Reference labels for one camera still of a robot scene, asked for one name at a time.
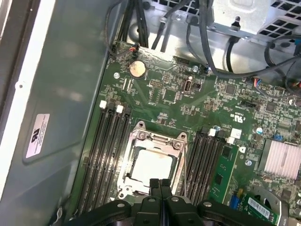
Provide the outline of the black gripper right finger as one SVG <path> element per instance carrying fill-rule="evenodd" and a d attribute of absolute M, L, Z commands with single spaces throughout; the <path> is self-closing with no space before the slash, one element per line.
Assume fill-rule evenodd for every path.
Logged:
<path fill-rule="evenodd" d="M 272 223 L 234 210 L 215 201 L 203 200 L 194 206 L 185 198 L 173 195 L 169 179 L 161 180 L 162 197 L 172 226 L 271 226 Z"/>

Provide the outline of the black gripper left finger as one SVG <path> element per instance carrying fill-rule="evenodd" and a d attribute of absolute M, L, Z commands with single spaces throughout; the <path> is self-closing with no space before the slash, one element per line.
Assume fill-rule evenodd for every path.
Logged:
<path fill-rule="evenodd" d="M 160 224 L 160 180 L 150 180 L 150 195 L 133 204 L 114 200 L 79 217 L 64 226 L 158 226 Z"/>

